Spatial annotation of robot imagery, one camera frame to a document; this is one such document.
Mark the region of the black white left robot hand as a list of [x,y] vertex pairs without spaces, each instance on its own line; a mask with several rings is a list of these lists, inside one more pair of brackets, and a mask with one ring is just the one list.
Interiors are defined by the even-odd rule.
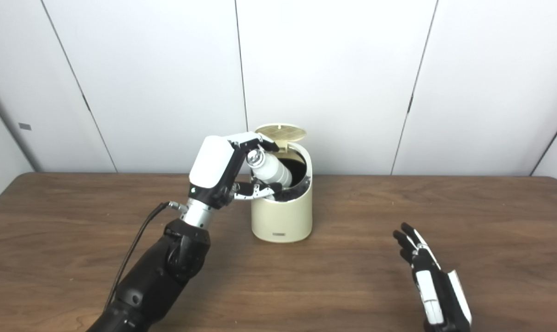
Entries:
[[291,187],[289,169],[280,160],[274,165],[270,156],[262,157],[261,164],[251,166],[253,170],[260,170],[255,176],[258,184],[236,182],[248,154],[279,150],[276,141],[255,132],[206,137],[188,177],[188,197],[213,209],[221,209],[234,199],[269,197]]

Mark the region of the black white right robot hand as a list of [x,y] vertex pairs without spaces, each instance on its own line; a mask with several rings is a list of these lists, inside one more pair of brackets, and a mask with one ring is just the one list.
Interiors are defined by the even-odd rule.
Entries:
[[426,240],[411,225],[401,223],[393,236],[412,270],[425,312],[424,331],[470,332],[473,316],[457,271],[443,271]]

